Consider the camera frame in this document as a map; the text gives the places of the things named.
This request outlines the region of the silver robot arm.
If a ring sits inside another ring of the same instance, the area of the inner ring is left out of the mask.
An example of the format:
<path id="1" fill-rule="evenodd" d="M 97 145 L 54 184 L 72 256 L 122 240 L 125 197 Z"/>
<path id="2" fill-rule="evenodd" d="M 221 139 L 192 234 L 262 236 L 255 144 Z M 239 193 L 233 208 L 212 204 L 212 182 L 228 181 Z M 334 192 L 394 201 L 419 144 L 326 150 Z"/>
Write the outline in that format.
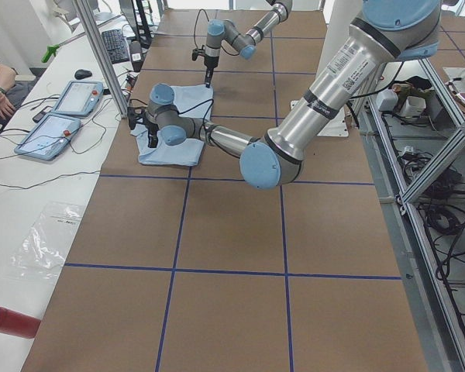
<path id="1" fill-rule="evenodd" d="M 192 60 L 204 57 L 205 86 L 211 87 L 214 70 L 219 65 L 222 43 L 228 43 L 243 59 L 249 60 L 257 45 L 278 24 L 285 22 L 292 10 L 291 0 L 267 1 L 270 11 L 246 33 L 241 33 L 232 20 L 212 19 L 208 22 L 205 45 L 192 51 Z"/>
<path id="2" fill-rule="evenodd" d="M 438 49 L 440 1 L 362 1 L 347 23 L 348 34 L 281 123 L 252 137 L 190 117 L 175 104 L 173 88 L 156 84 L 146 107 L 149 123 L 169 146 L 197 139 L 237 157 L 242 178 L 256 189 L 295 181 L 305 150 L 334 120 L 376 70 L 390 62 L 419 60 Z"/>

